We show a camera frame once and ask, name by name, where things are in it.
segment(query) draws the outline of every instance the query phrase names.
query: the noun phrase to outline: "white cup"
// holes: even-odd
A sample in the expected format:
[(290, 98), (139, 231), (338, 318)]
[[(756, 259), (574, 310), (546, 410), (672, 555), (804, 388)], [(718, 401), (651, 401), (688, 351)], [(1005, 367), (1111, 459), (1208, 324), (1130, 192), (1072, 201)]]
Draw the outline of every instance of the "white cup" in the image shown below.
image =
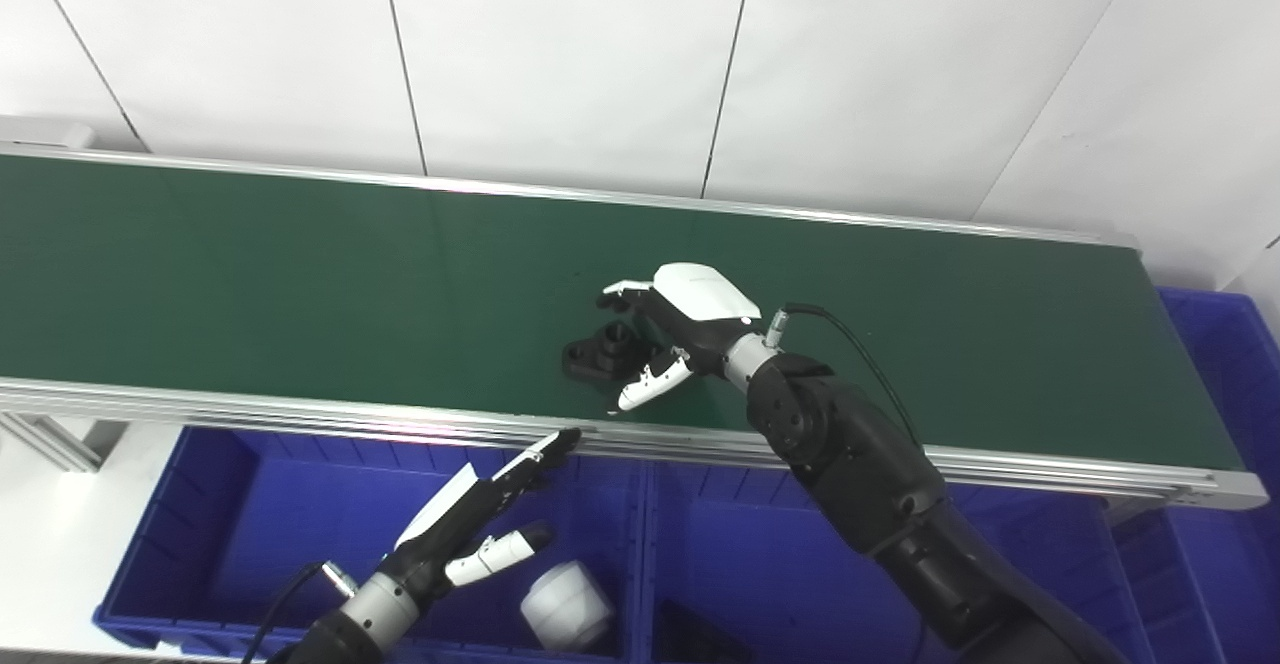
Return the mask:
[(538, 577), (520, 603), (520, 613), (548, 651), (584, 651), (613, 621), (613, 606), (576, 560)]

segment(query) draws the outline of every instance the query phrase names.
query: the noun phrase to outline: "black object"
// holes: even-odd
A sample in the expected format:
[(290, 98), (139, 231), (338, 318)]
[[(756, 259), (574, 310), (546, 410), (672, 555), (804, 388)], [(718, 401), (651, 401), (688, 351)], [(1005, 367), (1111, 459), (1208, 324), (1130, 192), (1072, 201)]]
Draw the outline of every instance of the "black object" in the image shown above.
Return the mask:
[(863, 344), (863, 340), (858, 339), (858, 335), (855, 335), (854, 330), (851, 330), (851, 328), (845, 326), (845, 322), (841, 322), (840, 319), (835, 316), (835, 313), (831, 313), (828, 312), (828, 310), (823, 310), (822, 307), (815, 307), (814, 304), (797, 304), (794, 303), (794, 301), (788, 301), (787, 304), (782, 304), (782, 310), (786, 313), (809, 313), (809, 316), (813, 317), (827, 319), (827, 322), (831, 322), (831, 326), (837, 328), (837, 330), (840, 330), (840, 333), (845, 335), (845, 339), (847, 339), (850, 344), (854, 345), (854, 349), (858, 351), (859, 357), (863, 360), (863, 363), (865, 363), (867, 367), (870, 370), (872, 376), (876, 377), (877, 383), (881, 385), (881, 389), (884, 390), (884, 394), (888, 397), (888, 400), (893, 406), (895, 412), (897, 412), (897, 418), (900, 418), (900, 421), (902, 422), (902, 429), (905, 429), (906, 435), (911, 438), (911, 444), (914, 444), (919, 449), (920, 438), (915, 436), (915, 423), (911, 422), (911, 416), (906, 413), (906, 404), (902, 404), (902, 399), (900, 398), (900, 395), (897, 395), (897, 391), (893, 389), (892, 383), (888, 381), (888, 377), (886, 376), (884, 371), (879, 368), (879, 365), (876, 362), (876, 358), (872, 357), (872, 353), (867, 349), (867, 345)]
[(378, 644), (352, 622), (347, 614), (334, 609), (316, 619), (306, 636), (288, 654), (273, 656), (269, 664), (380, 664), (383, 652)]
[(960, 516), (942, 473), (858, 386), (778, 354), (748, 421), (855, 551), (873, 558), (961, 663), (1120, 664), (1124, 655), (1012, 568)]
[(580, 380), (621, 381), (635, 377), (657, 348), (626, 322), (614, 319), (595, 336), (568, 342), (561, 353), (564, 374)]
[(293, 578), (289, 580), (280, 594), (275, 595), (275, 601), (271, 603), (270, 608), (266, 610), (266, 615), (262, 617), (262, 623), (259, 624), (257, 632), (253, 633), (253, 641), (250, 642), (248, 649), (244, 650), (244, 658), (241, 659), (241, 664), (250, 664), (253, 660), (253, 655), (257, 654), (257, 647), (262, 646), (262, 640), (275, 626), (275, 617), (280, 613), (280, 608), (289, 601), (293, 592), (298, 591), (302, 585), (307, 583), (307, 580), (316, 576), (317, 572), (324, 567), (324, 562), (311, 562), (310, 564), (302, 564)]
[(750, 664), (754, 651), (695, 610), (675, 601), (658, 605), (654, 660), (681, 664)]

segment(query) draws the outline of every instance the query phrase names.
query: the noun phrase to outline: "blue plastic bin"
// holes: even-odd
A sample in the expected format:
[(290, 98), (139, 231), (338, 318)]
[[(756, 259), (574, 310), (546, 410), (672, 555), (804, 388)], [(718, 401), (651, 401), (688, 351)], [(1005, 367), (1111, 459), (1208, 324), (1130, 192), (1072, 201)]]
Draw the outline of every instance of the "blue plastic bin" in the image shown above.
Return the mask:
[[(1280, 490), (1280, 354), (1253, 304), (1213, 292), (1162, 296), (1245, 463)], [(449, 473), (467, 461), (490, 473), (509, 455), (188, 430), (96, 621), (134, 646), (163, 640), (189, 654), (238, 656), (302, 563), (332, 558), (366, 577)], [(554, 480), (493, 528), (545, 518), (557, 542), (535, 563), (449, 595), (398, 660), (646, 664), (664, 600), (762, 663), (901, 661), (915, 646), (914, 610), (849, 553), (783, 472), (573, 458)], [(1091, 496), (954, 490), (1011, 563), (1135, 664), (1280, 661), (1280, 503), (1239, 514), (1148, 513), (1112, 540)], [(518, 614), (532, 580), (568, 559), (586, 562), (620, 614), (593, 655), (540, 651)], [(296, 641), (337, 604), (326, 583), (311, 582), (262, 651)], [(920, 660), (954, 656), (931, 637)]]
[(1115, 528), (1160, 664), (1280, 661), (1280, 353), (1247, 296), (1164, 289), (1170, 319), (1245, 467), (1272, 500), (1169, 509)]
[[(882, 569), (850, 554), (790, 473), (669, 463), (653, 472), (648, 612), (675, 601), (753, 650), (756, 661), (909, 660), (919, 636), (915, 610)], [(1004, 487), (955, 487), (954, 495), (1011, 563), (1134, 664), (1152, 661), (1097, 500)], [(954, 659), (931, 636), (920, 661)]]
[[(183, 432), (96, 621), (142, 647), (242, 655), (275, 591), (310, 560), (367, 577), (448, 473), (495, 471), (509, 453), (335, 438)], [(529, 564), (458, 590), (397, 650), (399, 661), (653, 661), (654, 610), (685, 605), (756, 661), (904, 659), (919, 618), (873, 564), (852, 555), (781, 471), (580, 455), (521, 496), (493, 531), (544, 518), (559, 537)], [(1015, 565), (1152, 661), (1120, 564), (1088, 496), (956, 487), (957, 502)], [(594, 655), (539, 650), (518, 613), (532, 580), (581, 559), (620, 612)], [(338, 604), (308, 583), (266, 640), (296, 641)], [(951, 661), (928, 641), (923, 661)]]
[[(367, 578), (421, 504), (466, 462), (481, 476), (511, 453), (337, 438), (183, 431), (115, 581), (96, 614), (120, 641), (178, 644), (187, 654), (242, 656), (279, 587), (306, 562), (334, 559)], [(545, 519), (557, 540), (536, 564), (453, 591), (397, 650), (402, 661), (632, 659), (640, 591), (641, 462), (571, 458), (553, 486), (529, 493), (490, 527)], [(618, 610), (595, 656), (540, 650), (520, 615), (532, 581), (582, 560)], [(297, 641), (340, 604), (323, 577), (307, 582), (264, 642)]]

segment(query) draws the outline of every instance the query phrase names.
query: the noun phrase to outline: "robotic arm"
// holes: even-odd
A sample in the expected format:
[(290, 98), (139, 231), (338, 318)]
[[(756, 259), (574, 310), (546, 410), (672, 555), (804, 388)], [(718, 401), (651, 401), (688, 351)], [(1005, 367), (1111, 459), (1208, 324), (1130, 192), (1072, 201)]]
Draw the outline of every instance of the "robotic arm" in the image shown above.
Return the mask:
[(1120, 664), (1111, 644), (1014, 569), (960, 516), (941, 473), (859, 386), (778, 348), (786, 313), (760, 310), (713, 267), (667, 264), (617, 281), (598, 304), (635, 312), (671, 339), (623, 386), (634, 409), (694, 374), (746, 395), (746, 418), (846, 544), (874, 559), (969, 664)]
[(552, 540), (540, 523), (475, 544), (480, 528), (558, 467), (581, 439), (562, 430), (516, 455), (493, 478), (466, 464), (431, 496), (396, 549), (342, 608), (316, 619), (296, 647), (271, 658), (288, 664), (379, 664), (435, 600), (527, 559)]

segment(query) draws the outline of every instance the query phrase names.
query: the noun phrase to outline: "cable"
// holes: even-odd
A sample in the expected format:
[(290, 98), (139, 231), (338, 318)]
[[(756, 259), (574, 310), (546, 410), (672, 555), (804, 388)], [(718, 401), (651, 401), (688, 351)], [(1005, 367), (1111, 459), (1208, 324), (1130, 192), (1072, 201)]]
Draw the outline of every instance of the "cable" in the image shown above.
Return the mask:
[(906, 664), (918, 664), (924, 655), (924, 645), (929, 642), (929, 628), (924, 626), (924, 617), (920, 617), (920, 631), (915, 635), (915, 647), (911, 649), (911, 658)]
[(250, 664), (253, 660), (253, 655), (257, 654), (257, 649), (262, 646), (262, 640), (266, 638), (268, 632), (275, 626), (275, 617), (280, 613), (280, 608), (289, 600), (291, 596), (298, 589), (307, 583), (307, 580), (316, 576), (320, 568), (324, 567), (324, 562), (311, 562), (310, 564), (302, 564), (298, 573), (293, 574), (289, 583), (284, 585), (280, 594), (275, 595), (275, 601), (271, 603), (270, 609), (266, 610), (266, 617), (262, 617), (262, 623), (257, 627), (257, 632), (253, 635), (253, 641), (250, 642), (248, 649), (244, 651), (244, 658), (241, 659), (241, 664)]
[(828, 312), (828, 310), (817, 307), (817, 304), (800, 304), (795, 303), (795, 301), (788, 301), (787, 304), (783, 304), (782, 310), (786, 313), (809, 313), (810, 317), (823, 317), (827, 319), (827, 322), (831, 322), (833, 328), (837, 328), (837, 330), (840, 330), (840, 333), (845, 335), (845, 339), (847, 339), (850, 344), (854, 345), (854, 349), (858, 351), (859, 357), (861, 357), (863, 362), (867, 363), (867, 367), (872, 371), (872, 374), (874, 374), (876, 380), (881, 385), (881, 389), (883, 389), (884, 394), (888, 395), (890, 403), (893, 404), (893, 409), (896, 409), (897, 417), (902, 422), (902, 429), (906, 430), (906, 435), (911, 438), (911, 444), (914, 444), (916, 449), (923, 449), (923, 445), (920, 445), (919, 436), (915, 436), (915, 423), (911, 423), (911, 417), (909, 413), (906, 413), (906, 406), (902, 404), (902, 400), (897, 397), (897, 393), (893, 391), (893, 385), (888, 383), (888, 377), (884, 376), (884, 372), (882, 371), (882, 368), (879, 368), (879, 365), (876, 362), (874, 358), (872, 358), (872, 353), (867, 349), (867, 345), (864, 345), (863, 342), (858, 339), (858, 335), (855, 335), (855, 333), (850, 330), (850, 328), (845, 326), (845, 322), (841, 322), (840, 319), (837, 319), (835, 313)]

